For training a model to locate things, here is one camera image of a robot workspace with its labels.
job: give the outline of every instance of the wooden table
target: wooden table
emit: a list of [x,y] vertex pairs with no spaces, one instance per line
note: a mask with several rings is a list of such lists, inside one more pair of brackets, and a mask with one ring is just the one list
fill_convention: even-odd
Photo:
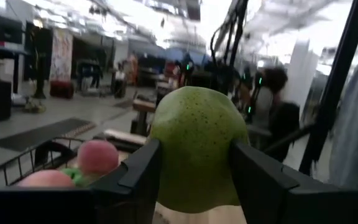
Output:
[[134,144],[144,145],[146,143],[146,137],[137,134],[126,133],[124,131],[118,131],[115,129],[107,129],[103,131],[103,134],[112,136],[115,139],[122,141],[128,141]]
[[141,136],[147,135],[147,113],[155,112],[155,103],[135,99],[132,107],[137,111],[137,124],[135,133]]

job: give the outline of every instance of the table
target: table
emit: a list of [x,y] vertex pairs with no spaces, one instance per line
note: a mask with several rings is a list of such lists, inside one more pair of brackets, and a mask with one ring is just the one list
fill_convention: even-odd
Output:
[[118,131],[115,129],[107,129],[103,131],[103,134],[114,137],[122,141],[127,141],[138,145],[144,145],[146,143],[146,137],[144,136],[126,133],[124,131]]
[[135,99],[132,103],[132,107],[134,110],[138,111],[137,124],[136,124],[136,129],[135,129],[134,134],[146,136],[147,135],[147,113],[155,112],[155,103]]
[[156,87],[157,87],[157,99],[155,101],[156,106],[158,106],[158,104],[160,103],[162,98],[164,98],[164,96],[175,90],[174,86],[166,82],[157,82]]

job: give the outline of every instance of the banner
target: banner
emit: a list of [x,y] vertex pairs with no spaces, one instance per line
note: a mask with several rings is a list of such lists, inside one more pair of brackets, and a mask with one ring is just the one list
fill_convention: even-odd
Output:
[[68,31],[54,29],[50,81],[70,81],[72,51],[73,36]]

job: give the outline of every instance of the pink peach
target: pink peach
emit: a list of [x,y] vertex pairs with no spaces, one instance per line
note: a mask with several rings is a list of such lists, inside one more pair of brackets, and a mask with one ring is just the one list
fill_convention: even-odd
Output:
[[31,174],[18,186],[21,187],[74,187],[74,182],[65,173],[59,170],[41,170]]
[[108,141],[87,141],[78,151],[77,164],[84,175],[108,174],[119,165],[118,150]]

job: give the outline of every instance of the green pear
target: green pear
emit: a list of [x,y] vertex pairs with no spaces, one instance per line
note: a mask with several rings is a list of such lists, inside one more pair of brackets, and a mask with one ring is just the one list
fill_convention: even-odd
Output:
[[248,143],[245,121],[220,92],[186,86],[160,102],[150,138],[162,144],[158,202],[185,213],[239,205],[228,164],[232,139]]
[[78,168],[64,168],[61,171],[70,176],[77,187],[86,187],[90,183]]

